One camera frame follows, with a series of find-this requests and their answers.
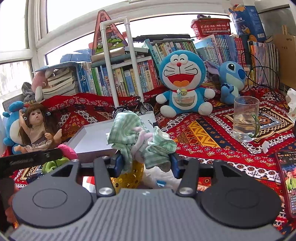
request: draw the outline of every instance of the glass mug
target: glass mug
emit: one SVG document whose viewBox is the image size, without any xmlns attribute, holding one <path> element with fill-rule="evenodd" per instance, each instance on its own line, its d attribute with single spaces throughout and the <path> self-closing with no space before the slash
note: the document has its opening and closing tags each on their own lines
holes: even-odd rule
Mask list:
<svg viewBox="0 0 296 241">
<path fill-rule="evenodd" d="M 250 142 L 260 131 L 259 100 L 251 96 L 234 99 L 232 136 L 239 142 Z"/>
</svg>

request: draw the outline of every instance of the blue plush toy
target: blue plush toy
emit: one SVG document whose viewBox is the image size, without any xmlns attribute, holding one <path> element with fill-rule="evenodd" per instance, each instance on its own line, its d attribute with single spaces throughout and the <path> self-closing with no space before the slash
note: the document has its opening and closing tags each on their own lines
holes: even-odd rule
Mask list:
<svg viewBox="0 0 296 241">
<path fill-rule="evenodd" d="M 211 74 L 218 74 L 221 83 L 220 101 L 224 104 L 234 104 L 235 97 L 244 88 L 246 72 L 236 62 L 228 61 L 221 66 L 206 60 L 207 70 Z"/>
<path fill-rule="evenodd" d="M 199 56 L 190 51 L 178 50 L 166 56 L 159 69 L 162 83 L 170 90 L 156 96 L 163 105 L 160 112 L 163 116 L 173 118 L 184 112 L 198 112 L 209 115 L 213 106 L 204 101 L 215 96 L 212 89 L 199 88 L 205 79 L 206 68 Z"/>
<path fill-rule="evenodd" d="M 17 145 L 22 145 L 22 139 L 19 136 L 19 110 L 23 109 L 24 102 L 22 101 L 16 101 L 12 103 L 9 106 L 9 111 L 11 111 L 11 114 L 8 112 L 3 112 L 3 116 L 7 117 L 7 124 L 6 124 L 6 137 L 3 140 L 4 145 L 6 146 L 12 146 L 12 152 L 14 154 L 20 154 L 21 152 L 15 152 L 14 147 Z"/>
</svg>

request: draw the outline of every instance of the whisker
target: whisker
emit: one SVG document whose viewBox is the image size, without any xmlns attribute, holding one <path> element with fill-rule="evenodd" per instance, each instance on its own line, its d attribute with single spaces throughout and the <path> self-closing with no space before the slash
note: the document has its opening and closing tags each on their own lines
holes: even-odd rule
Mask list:
<svg viewBox="0 0 296 241">
<path fill-rule="evenodd" d="M 193 64 L 192 64 L 192 65 L 193 65 Z M 187 66 L 186 68 L 189 68 L 189 67 L 192 66 L 192 65 L 189 65 L 189 66 Z M 186 68 L 185 68 L 185 69 L 186 69 Z"/>
</svg>

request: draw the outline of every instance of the plush toy's open mouth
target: plush toy's open mouth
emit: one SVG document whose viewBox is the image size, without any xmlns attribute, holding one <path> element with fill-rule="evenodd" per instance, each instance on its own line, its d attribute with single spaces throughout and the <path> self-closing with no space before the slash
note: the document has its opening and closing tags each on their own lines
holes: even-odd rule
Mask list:
<svg viewBox="0 0 296 241">
<path fill-rule="evenodd" d="M 191 83 L 194 74 L 174 74 L 168 76 L 169 81 L 177 87 L 185 87 Z"/>
</svg>

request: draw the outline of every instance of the black eye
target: black eye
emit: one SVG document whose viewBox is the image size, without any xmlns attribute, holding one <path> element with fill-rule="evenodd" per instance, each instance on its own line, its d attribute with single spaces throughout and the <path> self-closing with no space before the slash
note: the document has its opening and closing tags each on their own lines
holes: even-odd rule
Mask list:
<svg viewBox="0 0 296 241">
<path fill-rule="evenodd" d="M 229 64 L 228 68 L 231 69 L 232 71 L 234 71 L 234 64 Z"/>
</svg>

